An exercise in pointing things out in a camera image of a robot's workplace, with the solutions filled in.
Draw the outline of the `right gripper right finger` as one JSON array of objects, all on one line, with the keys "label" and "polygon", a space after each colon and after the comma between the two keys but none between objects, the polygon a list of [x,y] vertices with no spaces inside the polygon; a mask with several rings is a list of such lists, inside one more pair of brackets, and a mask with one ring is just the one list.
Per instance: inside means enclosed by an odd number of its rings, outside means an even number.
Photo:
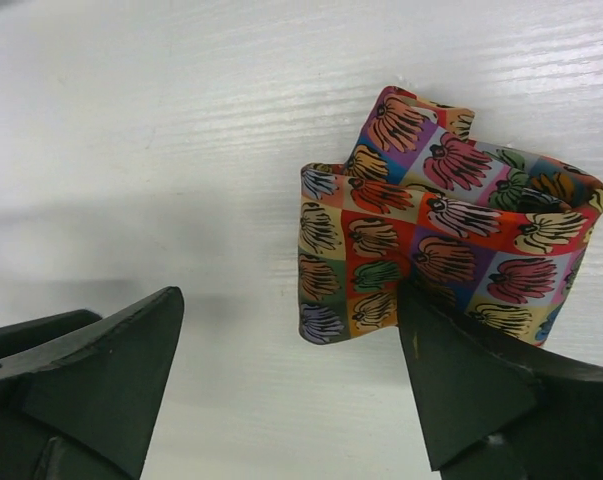
[{"label": "right gripper right finger", "polygon": [[603,479],[603,366],[445,308],[404,280],[402,350],[430,467],[444,479]]}]

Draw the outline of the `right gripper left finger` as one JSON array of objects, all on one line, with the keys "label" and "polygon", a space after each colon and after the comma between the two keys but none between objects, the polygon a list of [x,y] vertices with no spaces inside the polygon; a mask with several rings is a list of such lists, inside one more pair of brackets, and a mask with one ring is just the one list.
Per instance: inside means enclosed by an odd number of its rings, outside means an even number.
[{"label": "right gripper left finger", "polygon": [[0,479],[140,478],[183,317],[167,287],[0,327]]}]

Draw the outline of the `colourful squares patterned tie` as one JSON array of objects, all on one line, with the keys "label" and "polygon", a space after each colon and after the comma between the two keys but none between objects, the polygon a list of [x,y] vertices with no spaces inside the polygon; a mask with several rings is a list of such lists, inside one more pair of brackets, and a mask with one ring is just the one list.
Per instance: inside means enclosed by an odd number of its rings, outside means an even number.
[{"label": "colourful squares patterned tie", "polygon": [[349,157],[300,173],[299,332],[326,345],[398,324],[409,280],[526,343],[546,341],[603,183],[557,159],[470,138],[471,110],[384,88]]}]

